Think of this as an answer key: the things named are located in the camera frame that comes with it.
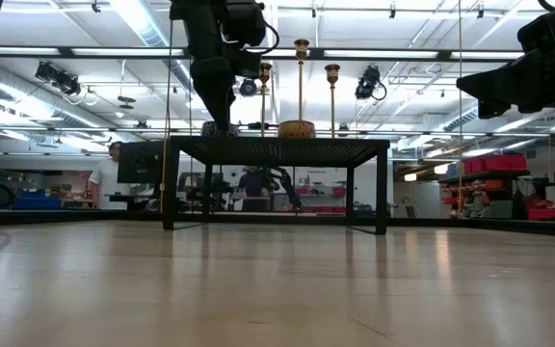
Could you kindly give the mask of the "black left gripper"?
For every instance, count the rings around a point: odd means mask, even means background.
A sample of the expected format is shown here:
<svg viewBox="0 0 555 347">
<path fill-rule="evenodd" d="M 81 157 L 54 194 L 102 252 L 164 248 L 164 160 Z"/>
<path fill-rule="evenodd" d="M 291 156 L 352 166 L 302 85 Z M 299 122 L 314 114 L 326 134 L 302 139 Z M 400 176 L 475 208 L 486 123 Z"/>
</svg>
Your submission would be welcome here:
<svg viewBox="0 0 555 347">
<path fill-rule="evenodd" d="M 235 76 L 256 79 L 260 76 L 261 54 L 244 46 L 262 42 L 262 30 L 248 28 L 227 30 L 227 41 L 218 30 L 204 37 L 190 38 L 191 75 L 197 95 L 220 130 L 230 125 L 230 105 L 234 101 L 232 85 Z"/>
</svg>

